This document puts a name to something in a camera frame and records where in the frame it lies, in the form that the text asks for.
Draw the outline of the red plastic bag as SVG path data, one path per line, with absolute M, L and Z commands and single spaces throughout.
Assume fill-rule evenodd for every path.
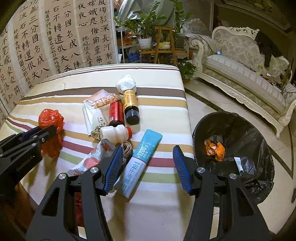
M 44 109 L 39 115 L 39 127 L 48 133 L 44 137 L 45 141 L 41 145 L 43 155 L 48 155 L 55 159 L 59 156 L 62 149 L 61 134 L 63 132 L 64 117 L 58 110 Z

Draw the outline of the pink white snack wrapper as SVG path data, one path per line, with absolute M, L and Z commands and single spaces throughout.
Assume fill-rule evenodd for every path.
M 98 165 L 104 158 L 111 157 L 114 150 L 115 145 L 105 138 L 81 162 L 66 173 L 68 176 L 81 175 L 90 168 Z

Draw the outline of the white yogurt bottle red cap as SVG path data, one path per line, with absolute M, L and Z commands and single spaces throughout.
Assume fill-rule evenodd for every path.
M 105 126 L 100 129 L 101 139 L 108 139 L 112 144 L 122 144 L 132 138 L 132 129 L 124 125 Z

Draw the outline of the amber glass bottle gold label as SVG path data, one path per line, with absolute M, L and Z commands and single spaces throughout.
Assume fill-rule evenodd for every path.
M 127 123 L 129 125 L 137 125 L 140 119 L 139 109 L 136 94 L 132 89 L 126 90 L 123 93 L 123 108 Z

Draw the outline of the blue white powder tube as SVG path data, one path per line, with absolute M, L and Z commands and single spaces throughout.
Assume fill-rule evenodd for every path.
M 126 198 L 130 197 L 162 137 L 160 133 L 153 130 L 146 130 L 142 140 L 139 142 L 115 184 L 115 189 L 119 194 Z

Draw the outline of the black trash bin with bag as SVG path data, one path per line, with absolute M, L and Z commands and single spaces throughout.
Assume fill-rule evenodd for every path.
M 223 161 L 206 152 L 206 141 L 221 143 Z M 265 201 L 273 189 L 275 175 L 273 157 L 260 131 L 236 113 L 215 112 L 204 116 L 193 131 L 195 160 L 219 177 L 239 175 L 255 203 Z M 240 158 L 244 173 L 239 174 L 235 158 Z

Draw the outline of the small white tube in bin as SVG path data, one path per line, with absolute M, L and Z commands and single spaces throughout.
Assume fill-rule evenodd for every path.
M 244 170 L 243 170 L 243 166 L 241 163 L 241 159 L 239 157 L 234 157 L 234 160 L 235 160 L 237 168 L 239 170 L 239 174 L 240 174 L 240 176 L 242 176 L 244 174 Z

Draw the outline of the white plastic packet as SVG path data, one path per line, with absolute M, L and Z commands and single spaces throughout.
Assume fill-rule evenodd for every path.
M 82 107 L 86 129 L 89 136 L 97 126 L 104 127 L 108 125 L 102 110 L 100 108 L 94 108 L 91 104 L 92 102 L 86 99 L 83 101 Z

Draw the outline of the red can bottle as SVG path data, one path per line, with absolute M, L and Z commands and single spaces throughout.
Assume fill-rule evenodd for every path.
M 125 124 L 123 104 L 120 100 L 113 102 L 109 107 L 109 125 L 117 126 Z

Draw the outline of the calligraphy screen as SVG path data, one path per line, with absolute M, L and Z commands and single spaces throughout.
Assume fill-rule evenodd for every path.
M 26 1 L 1 32 L 1 122 L 47 77 L 118 63 L 113 1 Z

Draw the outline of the crumpled white tissue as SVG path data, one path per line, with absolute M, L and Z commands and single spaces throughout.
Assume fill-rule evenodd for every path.
M 116 84 L 116 88 L 121 94 L 123 94 L 126 90 L 133 90 L 134 92 L 137 92 L 135 80 L 129 75 L 123 76 Z

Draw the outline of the small green floor plant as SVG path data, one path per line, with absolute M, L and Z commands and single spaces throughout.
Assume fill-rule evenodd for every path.
M 183 81 L 190 81 L 196 70 L 196 66 L 187 58 L 178 59 L 177 67 Z

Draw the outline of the ornate white sofa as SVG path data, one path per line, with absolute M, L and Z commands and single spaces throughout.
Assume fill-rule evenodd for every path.
M 278 138 L 295 113 L 292 71 L 283 56 L 271 57 L 269 67 L 255 40 L 259 30 L 217 27 L 212 35 L 188 34 L 196 67 L 194 77 L 223 90 L 265 118 Z

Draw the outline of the wooden plant stand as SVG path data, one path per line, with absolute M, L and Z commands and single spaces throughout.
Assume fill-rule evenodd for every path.
M 155 26 L 156 42 L 151 40 L 149 49 L 139 49 L 140 61 L 145 56 L 145 60 L 154 64 L 178 65 L 178 54 L 186 54 L 185 48 L 177 48 L 175 40 L 175 29 L 173 27 Z

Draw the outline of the tall green plant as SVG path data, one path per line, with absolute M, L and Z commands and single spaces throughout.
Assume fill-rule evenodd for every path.
M 190 13 L 185 12 L 183 3 L 177 0 L 171 0 L 174 5 L 174 16 L 175 16 L 175 47 L 177 49 L 184 49 L 185 47 L 185 34 L 182 33 L 182 28 L 187 20 L 189 20 Z

